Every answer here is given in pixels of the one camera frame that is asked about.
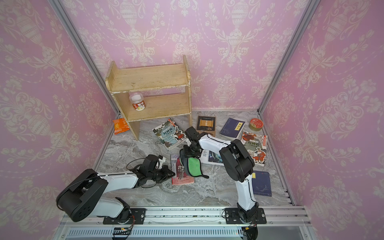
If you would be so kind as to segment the pink Hamlet book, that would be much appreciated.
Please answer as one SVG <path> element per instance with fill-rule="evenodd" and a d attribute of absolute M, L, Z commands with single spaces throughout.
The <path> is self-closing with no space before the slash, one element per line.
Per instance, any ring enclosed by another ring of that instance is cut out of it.
<path fill-rule="evenodd" d="M 185 168 L 181 163 L 180 156 L 178 154 L 171 155 L 171 169 L 175 173 L 172 177 L 172 185 L 181 186 L 193 184 L 195 182 L 193 177 L 190 177 L 185 172 Z"/>

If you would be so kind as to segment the green cloth with black trim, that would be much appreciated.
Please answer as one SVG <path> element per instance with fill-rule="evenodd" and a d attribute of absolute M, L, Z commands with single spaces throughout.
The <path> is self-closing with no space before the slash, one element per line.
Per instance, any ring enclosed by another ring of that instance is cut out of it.
<path fill-rule="evenodd" d="M 184 150 L 180 150 L 180 158 L 181 164 L 183 165 L 188 176 L 193 178 L 210 178 L 209 176 L 203 174 L 201 161 L 198 158 L 187 157 Z"/>

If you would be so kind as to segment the grey-green illustrated Chinese book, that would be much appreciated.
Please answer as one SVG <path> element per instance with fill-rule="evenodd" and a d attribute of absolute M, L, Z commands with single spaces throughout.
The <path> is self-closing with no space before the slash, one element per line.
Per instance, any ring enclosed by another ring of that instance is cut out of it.
<path fill-rule="evenodd" d="M 166 122 L 155 127 L 153 132 L 168 150 L 176 148 L 187 139 L 184 131 L 172 118 L 168 118 Z"/>

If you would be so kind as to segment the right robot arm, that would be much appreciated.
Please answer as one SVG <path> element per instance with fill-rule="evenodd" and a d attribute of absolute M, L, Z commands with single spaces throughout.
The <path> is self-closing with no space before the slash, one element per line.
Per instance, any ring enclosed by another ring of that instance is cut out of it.
<path fill-rule="evenodd" d="M 252 186 L 255 163 L 241 141 L 220 140 L 207 133 L 198 133 L 194 127 L 188 128 L 185 134 L 190 144 L 184 145 L 180 150 L 180 158 L 187 174 L 194 178 L 208 179 L 209 176 L 202 172 L 202 152 L 207 150 L 219 154 L 227 174 L 236 182 L 240 219 L 245 223 L 252 222 L 259 209 Z"/>

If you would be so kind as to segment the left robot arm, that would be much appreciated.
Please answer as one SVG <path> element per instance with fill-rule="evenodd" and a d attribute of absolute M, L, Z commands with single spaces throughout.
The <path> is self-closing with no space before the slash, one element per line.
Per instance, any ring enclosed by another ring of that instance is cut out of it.
<path fill-rule="evenodd" d="M 104 194 L 123 190 L 144 188 L 147 181 L 160 184 L 175 177 L 165 165 L 163 156 L 148 155 L 143 162 L 126 172 L 101 174 L 93 169 L 84 170 L 56 198 L 59 210 L 65 212 L 73 222 L 87 217 L 103 217 L 119 224 L 135 219 L 131 207 L 122 198 L 104 198 Z"/>

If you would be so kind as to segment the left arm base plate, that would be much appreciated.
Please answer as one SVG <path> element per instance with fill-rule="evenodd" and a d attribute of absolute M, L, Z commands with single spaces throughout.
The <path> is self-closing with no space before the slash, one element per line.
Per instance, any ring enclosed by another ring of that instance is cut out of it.
<path fill-rule="evenodd" d="M 116 218 L 105 217 L 104 225 L 143 225 L 146 217 L 145 208 L 131 208 L 123 210 Z"/>

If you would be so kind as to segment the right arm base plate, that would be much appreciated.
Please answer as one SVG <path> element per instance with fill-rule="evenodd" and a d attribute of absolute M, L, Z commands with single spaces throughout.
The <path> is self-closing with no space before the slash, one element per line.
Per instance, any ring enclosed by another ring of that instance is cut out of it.
<path fill-rule="evenodd" d="M 223 217 L 228 225 L 264 225 L 267 223 L 266 214 L 262 208 L 249 211 L 243 211 L 237 208 L 225 208 Z"/>

